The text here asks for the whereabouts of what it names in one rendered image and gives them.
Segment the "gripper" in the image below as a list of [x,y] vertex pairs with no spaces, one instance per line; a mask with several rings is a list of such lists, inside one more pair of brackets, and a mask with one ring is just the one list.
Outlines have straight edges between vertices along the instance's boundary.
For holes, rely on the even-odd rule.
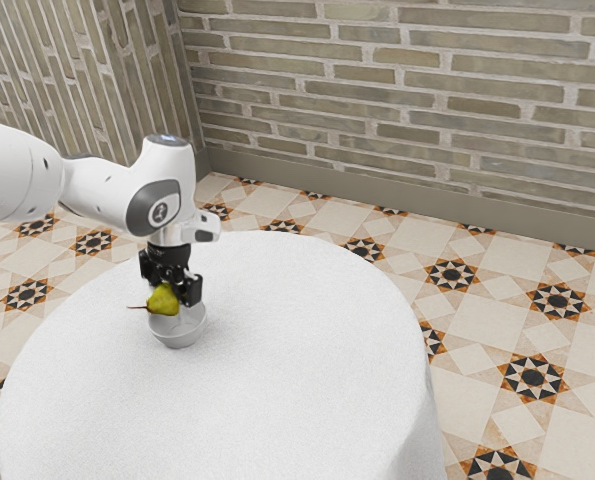
[[138,254],[141,276],[151,286],[163,282],[176,285],[179,303],[193,307],[202,300],[203,277],[184,273],[190,255],[190,244],[164,247],[148,242]]

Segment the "yellow green pear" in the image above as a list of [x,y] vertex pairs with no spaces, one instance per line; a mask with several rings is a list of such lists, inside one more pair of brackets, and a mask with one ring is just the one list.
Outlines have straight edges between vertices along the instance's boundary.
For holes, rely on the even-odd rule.
[[180,303],[172,286],[162,282],[154,288],[145,305],[128,306],[128,309],[144,309],[151,315],[174,317],[179,313]]

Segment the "white bowl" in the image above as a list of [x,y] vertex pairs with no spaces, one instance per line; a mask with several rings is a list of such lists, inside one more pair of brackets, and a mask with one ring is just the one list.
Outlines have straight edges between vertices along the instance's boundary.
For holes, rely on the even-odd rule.
[[154,337],[168,348],[181,349],[193,345],[208,325],[205,304],[180,306],[176,316],[150,314],[148,325]]

